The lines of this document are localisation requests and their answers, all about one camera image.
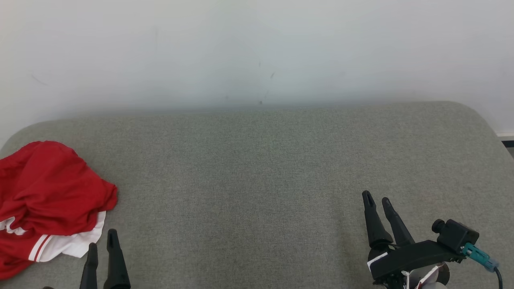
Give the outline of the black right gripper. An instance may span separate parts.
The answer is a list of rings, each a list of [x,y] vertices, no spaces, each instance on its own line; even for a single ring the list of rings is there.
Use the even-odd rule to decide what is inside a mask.
[[[365,224],[371,250],[368,255],[368,268],[376,285],[384,287],[409,287],[407,274],[415,269],[433,267],[443,262],[461,263],[462,254],[446,248],[435,241],[415,243],[402,218],[393,208],[391,201],[384,197],[384,214],[390,223],[393,238],[385,230],[377,213],[376,203],[369,191],[362,192],[365,207]]]

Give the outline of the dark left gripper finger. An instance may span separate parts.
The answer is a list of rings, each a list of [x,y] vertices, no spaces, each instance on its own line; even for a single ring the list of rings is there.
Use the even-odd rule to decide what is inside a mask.
[[[98,267],[98,249],[96,243],[92,242],[88,247],[87,259],[85,261],[82,277],[80,281],[80,289],[97,289],[97,267]]]
[[[130,289],[131,283],[116,229],[108,230],[108,276],[104,289]]]

